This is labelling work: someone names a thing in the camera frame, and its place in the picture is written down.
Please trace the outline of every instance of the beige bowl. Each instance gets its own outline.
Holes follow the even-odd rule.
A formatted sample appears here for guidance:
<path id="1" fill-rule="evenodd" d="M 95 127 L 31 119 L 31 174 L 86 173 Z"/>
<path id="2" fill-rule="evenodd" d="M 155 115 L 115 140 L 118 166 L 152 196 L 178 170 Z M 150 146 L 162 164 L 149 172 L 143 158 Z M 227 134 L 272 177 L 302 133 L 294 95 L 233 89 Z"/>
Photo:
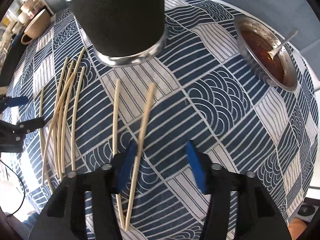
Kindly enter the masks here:
<path id="1" fill-rule="evenodd" d="M 21 43 L 27 45 L 34 39 L 39 38 L 42 33 L 48 28 L 51 22 L 51 17 L 46 9 L 43 9 L 33 20 L 29 23 L 24 31 L 24 35 L 21 38 Z M 29 37 L 31 40 L 24 41 L 25 37 Z"/>

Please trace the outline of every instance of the brown sauce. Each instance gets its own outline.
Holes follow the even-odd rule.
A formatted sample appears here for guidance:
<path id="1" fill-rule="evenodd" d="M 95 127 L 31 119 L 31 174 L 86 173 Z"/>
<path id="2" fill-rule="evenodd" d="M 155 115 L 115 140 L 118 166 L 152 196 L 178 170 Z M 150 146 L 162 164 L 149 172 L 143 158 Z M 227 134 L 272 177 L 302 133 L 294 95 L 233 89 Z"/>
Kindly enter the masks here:
<path id="1" fill-rule="evenodd" d="M 284 70 L 278 55 L 275 55 L 273 60 L 267 51 L 273 47 L 261 36 L 251 31 L 241 31 L 244 40 L 247 42 L 250 49 L 257 56 L 265 68 L 273 75 L 279 82 L 283 82 Z"/>

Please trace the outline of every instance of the metal ring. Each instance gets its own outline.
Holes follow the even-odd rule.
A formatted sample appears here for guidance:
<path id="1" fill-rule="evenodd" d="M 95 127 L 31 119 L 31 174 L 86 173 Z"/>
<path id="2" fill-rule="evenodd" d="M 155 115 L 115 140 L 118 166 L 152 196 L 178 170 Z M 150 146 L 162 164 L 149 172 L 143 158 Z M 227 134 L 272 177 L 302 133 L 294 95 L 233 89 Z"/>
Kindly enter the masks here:
<path id="1" fill-rule="evenodd" d="M 164 27 L 164 32 L 161 38 L 159 39 L 159 41 L 156 42 L 156 44 L 154 44 L 149 49 L 146 49 L 143 52 L 140 52 L 131 56 L 109 57 L 98 52 L 94 46 L 93 46 L 93 52 L 101 63 L 106 64 L 110 67 L 114 67 L 114 68 L 130 67 L 133 65 L 139 65 L 141 63 L 144 63 L 152 59 L 156 55 L 158 55 L 158 53 L 165 47 L 167 36 L 168 36 L 168 31 L 167 31 L 167 28 Z"/>
<path id="2" fill-rule="evenodd" d="M 112 168 L 112 165 L 110 163 L 106 163 L 101 166 L 101 169 L 104 171 L 110 170 L 111 168 Z"/>
<path id="3" fill-rule="evenodd" d="M 245 175 L 249 178 L 254 178 L 256 176 L 253 171 L 247 171 Z"/>
<path id="4" fill-rule="evenodd" d="M 211 169 L 213 169 L 215 171 L 219 171 L 222 169 L 222 166 L 219 163 L 214 163 L 211 165 Z"/>
<path id="5" fill-rule="evenodd" d="M 70 171 L 68 173 L 68 178 L 74 178 L 77 175 L 77 173 L 75 171 Z"/>

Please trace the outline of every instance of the black clamp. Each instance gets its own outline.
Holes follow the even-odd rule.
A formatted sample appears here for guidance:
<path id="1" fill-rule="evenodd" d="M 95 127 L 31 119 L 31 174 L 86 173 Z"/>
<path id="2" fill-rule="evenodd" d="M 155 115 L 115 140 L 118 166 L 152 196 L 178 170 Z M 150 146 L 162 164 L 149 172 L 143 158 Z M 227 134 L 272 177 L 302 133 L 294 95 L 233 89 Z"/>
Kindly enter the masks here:
<path id="1" fill-rule="evenodd" d="M 44 127 L 42 117 L 31 119 L 17 124 L 0 120 L 0 152 L 23 152 L 23 140 L 26 134 Z"/>
<path id="2" fill-rule="evenodd" d="M 29 99 L 26 96 L 23 97 L 7 97 L 5 94 L 0 95 L 0 113 L 2 113 L 7 107 L 23 106 L 28 103 Z"/>
<path id="3" fill-rule="evenodd" d="M 97 240 L 121 240 L 111 194 L 121 193 L 130 177 L 137 145 L 131 141 L 124 153 L 93 172 L 69 172 L 39 215 L 29 240 L 87 240 L 85 192 L 92 192 L 94 233 Z"/>
<path id="4" fill-rule="evenodd" d="M 200 240 L 226 239 L 231 191 L 238 193 L 234 239 L 291 240 L 280 211 L 254 172 L 229 172 L 212 163 L 207 154 L 198 152 L 192 141 L 187 143 L 186 152 L 198 188 L 211 195 Z"/>

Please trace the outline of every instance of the metal bowl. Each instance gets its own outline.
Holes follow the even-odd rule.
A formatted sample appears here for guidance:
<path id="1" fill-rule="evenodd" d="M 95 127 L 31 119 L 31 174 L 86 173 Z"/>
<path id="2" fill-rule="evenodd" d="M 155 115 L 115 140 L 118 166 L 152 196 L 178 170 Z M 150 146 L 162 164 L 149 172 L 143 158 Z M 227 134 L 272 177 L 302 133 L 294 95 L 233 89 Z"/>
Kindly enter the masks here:
<path id="1" fill-rule="evenodd" d="M 278 47 L 281 44 L 281 40 L 275 36 L 274 33 L 264 24 L 250 17 L 236 17 L 234 24 L 238 34 L 237 44 L 239 52 L 248 62 L 254 74 L 270 86 L 279 86 L 286 91 L 293 92 L 297 87 L 297 72 L 293 66 L 289 53 L 285 49 L 285 46 L 283 46 L 278 53 L 284 69 L 284 80 L 281 83 L 273 75 L 271 75 L 271 73 L 265 68 L 260 60 L 258 60 L 256 55 L 244 40 L 241 31 L 247 30 L 255 32 L 264 38 L 273 48 Z"/>

